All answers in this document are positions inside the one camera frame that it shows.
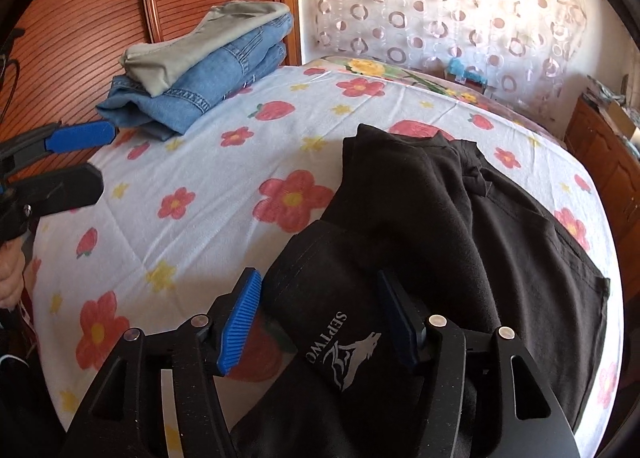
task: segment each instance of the headboard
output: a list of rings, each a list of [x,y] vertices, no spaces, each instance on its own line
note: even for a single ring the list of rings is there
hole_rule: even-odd
[[[15,93],[0,123],[0,141],[39,125],[96,120],[94,106],[122,73],[118,58],[133,43],[158,42],[190,31],[213,4],[228,0],[33,0],[17,27],[12,58],[20,63]],[[297,0],[275,0],[296,13]],[[288,64],[300,63],[298,21],[287,38]],[[0,92],[4,107],[14,85],[9,68]],[[93,151],[57,155],[18,177],[86,160]]]

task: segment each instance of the white bed sheet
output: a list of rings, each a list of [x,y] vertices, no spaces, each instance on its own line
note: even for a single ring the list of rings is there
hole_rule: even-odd
[[[586,170],[558,145],[464,102],[304,67],[276,70],[182,137],[162,143],[121,133],[92,158],[105,182],[98,204],[40,222],[34,324],[65,427],[126,327],[155,333],[206,311],[245,266],[264,274],[292,234],[319,218],[340,184],[342,139],[359,123],[414,136],[438,127],[476,141],[495,167],[566,224],[610,278],[602,362],[575,435],[581,455],[594,455],[620,372],[623,315],[613,240]],[[258,203],[282,184],[299,190],[288,205],[296,210],[266,213],[266,203]],[[258,316],[233,378],[216,379],[229,427],[291,358],[290,343]],[[180,456],[171,416],[166,434],[172,456]]]

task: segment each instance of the silver bolt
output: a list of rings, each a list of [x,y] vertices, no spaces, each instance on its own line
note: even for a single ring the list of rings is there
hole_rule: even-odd
[[[509,341],[509,340],[513,339],[516,336],[516,332],[514,332],[508,326],[501,326],[498,329],[498,335],[500,335],[500,337],[502,337],[503,339],[507,339]]]
[[[447,319],[442,315],[432,315],[429,317],[429,324],[436,328],[442,328],[447,325]]]
[[[135,341],[138,337],[140,337],[140,330],[137,328],[129,328],[126,332],[124,332],[123,338],[128,342]]]
[[[202,328],[209,323],[209,318],[205,314],[196,315],[191,318],[191,326],[194,328]]]

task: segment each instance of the finger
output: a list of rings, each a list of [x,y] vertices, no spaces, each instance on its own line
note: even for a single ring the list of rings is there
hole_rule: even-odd
[[[13,308],[20,302],[20,296],[22,296],[22,289],[24,288],[24,281],[22,280],[22,276],[20,276],[20,282],[18,286],[15,288],[13,293],[3,301],[0,301],[0,308]]]
[[[12,239],[0,247],[0,281],[8,278],[14,272],[21,252],[22,243],[20,239]]]
[[[24,269],[24,254],[20,251],[20,254],[16,257],[14,264],[14,270],[8,278],[0,281],[0,300],[8,298],[14,290],[22,286],[22,270]]]

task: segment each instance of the sheer curtain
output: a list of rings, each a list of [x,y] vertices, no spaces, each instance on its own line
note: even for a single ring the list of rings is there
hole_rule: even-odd
[[[544,125],[587,24],[584,0],[315,0],[326,54],[417,70],[457,58]]]

